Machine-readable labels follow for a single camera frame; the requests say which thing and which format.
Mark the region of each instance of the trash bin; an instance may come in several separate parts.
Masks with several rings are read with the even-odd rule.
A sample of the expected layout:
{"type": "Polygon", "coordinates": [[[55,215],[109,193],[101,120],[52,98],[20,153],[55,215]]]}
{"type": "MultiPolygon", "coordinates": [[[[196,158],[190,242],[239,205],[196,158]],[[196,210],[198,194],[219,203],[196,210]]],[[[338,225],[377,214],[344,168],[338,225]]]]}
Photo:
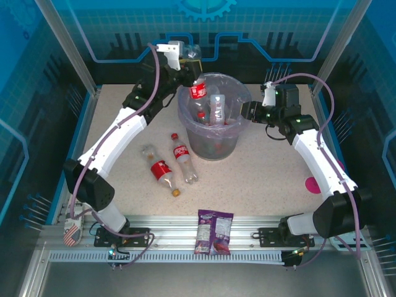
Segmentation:
{"type": "Polygon", "coordinates": [[[193,116],[196,113],[193,99],[190,98],[189,89],[186,87],[179,91],[178,114],[187,129],[192,150],[203,159],[221,160],[233,152],[240,133],[250,123],[240,115],[240,110],[242,103],[251,101],[252,98],[249,90],[233,77],[207,73],[205,78],[208,98],[214,93],[225,95],[226,125],[205,126],[196,122],[193,116]]]}

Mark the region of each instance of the red bottle label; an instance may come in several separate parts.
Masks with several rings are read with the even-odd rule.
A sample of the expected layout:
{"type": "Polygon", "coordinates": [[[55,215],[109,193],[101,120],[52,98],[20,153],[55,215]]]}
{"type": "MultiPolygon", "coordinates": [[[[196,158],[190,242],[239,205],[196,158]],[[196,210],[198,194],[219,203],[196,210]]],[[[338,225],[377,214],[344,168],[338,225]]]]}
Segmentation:
{"type": "Polygon", "coordinates": [[[183,155],[189,155],[190,153],[188,152],[188,149],[185,145],[180,145],[179,147],[176,147],[173,150],[173,154],[174,154],[174,157],[176,159],[178,159],[179,157],[181,157],[183,155]]]}
{"type": "Polygon", "coordinates": [[[206,85],[202,82],[200,85],[195,85],[190,88],[190,96],[192,99],[200,99],[206,96],[206,85]]]}
{"type": "Polygon", "coordinates": [[[168,172],[172,172],[171,168],[165,163],[164,160],[156,162],[151,167],[151,172],[154,174],[155,178],[159,180],[164,174],[167,174],[168,172]]]}

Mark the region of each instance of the white table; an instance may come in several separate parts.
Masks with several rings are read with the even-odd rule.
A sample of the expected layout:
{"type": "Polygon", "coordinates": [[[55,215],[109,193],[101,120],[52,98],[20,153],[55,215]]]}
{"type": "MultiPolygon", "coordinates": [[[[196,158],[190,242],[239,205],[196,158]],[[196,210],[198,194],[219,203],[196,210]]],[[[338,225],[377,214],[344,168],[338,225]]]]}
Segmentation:
{"type": "MultiPolygon", "coordinates": [[[[104,85],[85,144],[89,149],[116,117],[133,85],[104,85]]],[[[259,85],[248,85],[253,100],[260,100],[259,85]]],[[[301,85],[303,114],[316,114],[308,86],[301,85]]],[[[269,139],[264,125],[251,124],[241,134],[235,151],[221,161],[205,161],[190,150],[199,182],[183,182],[174,159],[170,135],[185,141],[185,128],[177,115],[177,98],[163,109],[150,125],[128,145],[113,166],[107,181],[115,188],[115,201],[125,215],[197,215],[198,209],[232,212],[236,216],[292,215],[313,211],[321,205],[320,195],[306,189],[312,176],[300,155],[287,141],[269,139]],[[176,173],[182,194],[174,198],[158,184],[150,172],[142,146],[153,144],[176,173]]],[[[269,129],[281,137],[277,129],[269,129]]]]}

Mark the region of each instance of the pink circle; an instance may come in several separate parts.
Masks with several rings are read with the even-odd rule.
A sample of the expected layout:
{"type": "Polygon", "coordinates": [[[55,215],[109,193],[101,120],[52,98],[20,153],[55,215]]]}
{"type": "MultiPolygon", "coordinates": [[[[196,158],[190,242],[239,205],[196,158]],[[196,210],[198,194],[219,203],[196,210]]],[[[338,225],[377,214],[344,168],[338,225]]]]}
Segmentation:
{"type": "Polygon", "coordinates": [[[307,178],[305,181],[305,186],[307,190],[313,194],[320,194],[321,189],[319,188],[319,185],[316,182],[315,178],[307,178]]]}

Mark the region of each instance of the gear logo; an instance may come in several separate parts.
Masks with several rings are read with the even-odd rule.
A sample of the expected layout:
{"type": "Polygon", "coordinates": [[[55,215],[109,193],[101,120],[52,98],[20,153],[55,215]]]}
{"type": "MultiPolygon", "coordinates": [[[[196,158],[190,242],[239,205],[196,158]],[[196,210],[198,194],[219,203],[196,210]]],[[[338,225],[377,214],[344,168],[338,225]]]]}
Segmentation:
{"type": "Polygon", "coordinates": [[[8,8],[18,25],[27,33],[29,33],[30,27],[37,19],[37,9],[34,0],[0,0],[1,8],[8,8]]]}
{"type": "Polygon", "coordinates": [[[223,17],[224,12],[229,12],[231,5],[236,0],[176,0],[179,12],[185,13],[186,17],[194,20],[215,20],[215,17],[223,17]]]}

